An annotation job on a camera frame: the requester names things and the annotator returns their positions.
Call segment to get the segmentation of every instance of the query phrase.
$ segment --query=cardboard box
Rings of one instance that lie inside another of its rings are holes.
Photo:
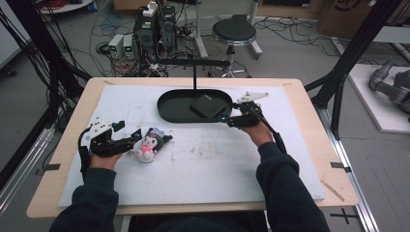
[[[136,10],[139,7],[146,7],[150,0],[114,0],[115,10]]]
[[[358,31],[372,7],[369,1],[326,0],[317,21],[320,34],[351,39]]]
[[[323,0],[310,0],[308,7],[287,7],[265,5],[260,1],[257,15],[271,17],[295,17],[301,19],[318,18],[323,8]]]

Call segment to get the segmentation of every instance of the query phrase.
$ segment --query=plush toy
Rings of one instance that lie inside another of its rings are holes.
[[[156,154],[163,146],[172,139],[172,135],[165,135],[162,130],[149,128],[142,138],[141,147],[136,151],[136,158],[140,162],[152,162]]]

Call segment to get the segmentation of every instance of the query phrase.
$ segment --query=desk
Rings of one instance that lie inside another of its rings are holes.
[[[169,85],[187,86],[190,78],[93,78],[85,90],[73,113],[60,144],[50,163],[61,163],[57,171],[46,171],[27,210],[30,218],[53,218],[63,209],[57,207],[68,171],[76,152],[76,141],[80,133],[88,127],[88,122],[99,102],[103,87],[107,84],[118,85]],[[310,103],[304,86],[297,79],[224,79],[198,78],[198,86],[280,86],[286,92],[292,105],[295,118],[300,126],[317,174],[322,182],[326,199],[317,202],[319,207],[354,206],[358,198],[343,169],[332,168],[331,162],[339,162],[331,142]],[[264,202],[235,204],[190,204],[190,205],[156,205],[119,207],[117,215],[160,214],[185,212],[220,212],[264,210]]]

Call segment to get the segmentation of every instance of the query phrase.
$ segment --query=robotic hand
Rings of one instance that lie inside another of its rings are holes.
[[[264,123],[271,131],[275,141],[278,144],[278,148],[286,154],[286,147],[283,140],[278,132],[276,132],[266,121],[262,114],[262,108],[259,104],[256,104],[253,100],[263,98],[268,94],[258,94],[258,93],[246,93],[238,103],[232,103],[232,107],[239,109],[242,113],[241,116],[222,115],[220,120],[225,123],[230,128],[250,128],[256,126],[259,122]]]
[[[130,137],[113,140],[111,138],[112,132],[119,131],[124,126],[124,121],[109,125],[104,120],[97,118],[96,122],[91,125],[90,128],[87,128],[81,133],[78,138],[78,152],[81,157],[80,171],[83,179],[88,167],[90,166],[91,154],[95,154],[102,158],[112,157],[131,150],[133,145],[142,139],[141,129],[138,129],[132,133]],[[86,136],[86,139],[91,140],[90,151],[87,146],[81,146],[81,139],[86,132],[89,133]]]

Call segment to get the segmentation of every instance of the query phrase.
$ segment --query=black plate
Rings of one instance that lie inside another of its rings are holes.
[[[170,90],[160,96],[157,108],[160,116],[169,123],[218,123],[220,116],[206,118],[190,108],[190,104],[201,95],[208,95],[226,104],[220,114],[230,116],[232,99],[221,90],[214,89],[178,89]]]

